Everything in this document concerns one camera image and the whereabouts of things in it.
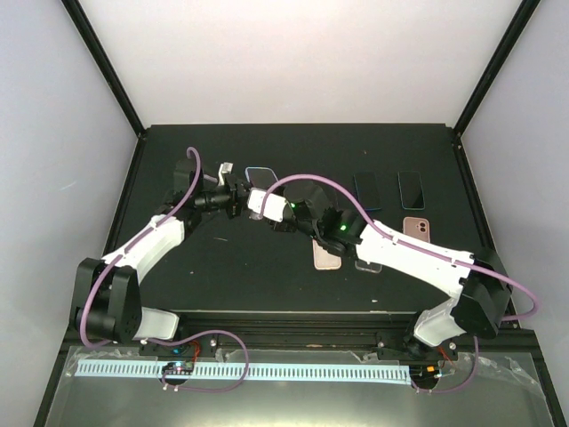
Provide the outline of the phone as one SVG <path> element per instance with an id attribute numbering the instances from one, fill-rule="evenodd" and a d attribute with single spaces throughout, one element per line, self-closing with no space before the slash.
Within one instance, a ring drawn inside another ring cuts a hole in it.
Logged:
<path id="1" fill-rule="evenodd" d="M 248 166 L 245 168 L 245 177 L 252 184 L 252 188 L 264 190 L 277 181 L 274 171 L 267 167 Z"/>
<path id="2" fill-rule="evenodd" d="M 313 264 L 316 270 L 327 271 L 339 270 L 341 268 L 341 258 L 336 255 L 329 254 L 316 242 L 316 240 L 312 240 L 312 250 Z"/>
<path id="3" fill-rule="evenodd" d="M 363 260 L 355 260 L 355 268 L 357 270 L 372 274 L 379 274 L 382 271 L 382 266 L 380 264 L 374 262 L 365 262 Z"/>

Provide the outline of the blue smartphone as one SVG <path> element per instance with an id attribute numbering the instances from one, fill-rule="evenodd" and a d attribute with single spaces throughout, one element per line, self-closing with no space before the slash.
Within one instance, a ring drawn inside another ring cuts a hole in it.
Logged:
<path id="1" fill-rule="evenodd" d="M 366 212 L 382 209 L 377 176 L 373 172 L 358 172 L 353 175 L 357 200 Z"/>

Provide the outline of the pink phone case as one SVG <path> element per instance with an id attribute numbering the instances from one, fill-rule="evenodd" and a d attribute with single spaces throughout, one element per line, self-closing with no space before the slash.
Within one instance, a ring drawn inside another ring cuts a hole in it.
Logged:
<path id="1" fill-rule="evenodd" d="M 403 219 L 403 233 L 423 242 L 430 242 L 430 224 L 425 218 L 407 216 Z"/>

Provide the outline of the black smartphone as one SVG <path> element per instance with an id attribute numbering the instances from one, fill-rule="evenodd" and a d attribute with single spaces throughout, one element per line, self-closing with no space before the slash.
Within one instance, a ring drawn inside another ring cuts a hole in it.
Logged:
<path id="1" fill-rule="evenodd" d="M 397 180 L 402 207 L 405 210 L 424 210 L 421 174 L 416 171 L 400 171 Z"/>

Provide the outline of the magenta smartphone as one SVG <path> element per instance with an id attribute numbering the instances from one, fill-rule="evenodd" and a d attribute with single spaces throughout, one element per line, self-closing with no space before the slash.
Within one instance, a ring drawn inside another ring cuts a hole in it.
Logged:
<path id="1" fill-rule="evenodd" d="M 327 196 L 327 198 L 329 199 L 330 203 L 332 204 L 333 208 L 335 210 L 339 210 L 339 199 L 338 199 L 338 194 L 336 192 L 336 189 L 331 188 L 331 187 L 326 187 L 324 189 L 324 192 Z"/>

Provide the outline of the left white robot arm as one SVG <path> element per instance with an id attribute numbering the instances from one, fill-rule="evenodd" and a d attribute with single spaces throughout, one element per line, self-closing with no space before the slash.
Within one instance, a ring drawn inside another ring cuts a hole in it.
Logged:
<path id="1" fill-rule="evenodd" d="M 114 252 L 79 264 L 69 323 L 85 346 L 158 340 L 172 355 L 189 348 L 191 334 L 179 325 L 179 315 L 142 306 L 140 285 L 191 236 L 203 214 L 224 211 L 235 218 L 242 213 L 252 186 L 231 168 L 224 163 L 217 178 L 208 178 L 199 160 L 180 161 L 173 190 L 148 224 Z"/>

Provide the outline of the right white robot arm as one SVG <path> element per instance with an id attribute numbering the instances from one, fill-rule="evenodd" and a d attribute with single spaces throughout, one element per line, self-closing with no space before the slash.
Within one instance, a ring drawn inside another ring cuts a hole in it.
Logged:
<path id="1" fill-rule="evenodd" d="M 305 233 L 329 254 L 398 270 L 445 294 L 446 301 L 420 312 L 406 333 L 410 356 L 426 358 L 439 344 L 463 334 L 483 339 L 498 334 L 511 290 L 493 270 L 494 262 L 406 236 L 363 210 L 337 210 L 312 183 L 288 197 L 254 190 L 248 206 L 287 230 Z"/>

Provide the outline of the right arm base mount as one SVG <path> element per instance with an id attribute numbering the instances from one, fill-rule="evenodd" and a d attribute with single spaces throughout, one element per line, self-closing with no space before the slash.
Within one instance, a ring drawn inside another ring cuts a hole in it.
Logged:
<path id="1" fill-rule="evenodd" d="M 458 359 L 458 352 L 451 348 L 450 341 L 429 347 L 403 329 L 381 329 L 375 334 L 375 340 L 379 359 L 397 360 L 401 364 L 428 364 L 447 359 L 454 362 Z"/>

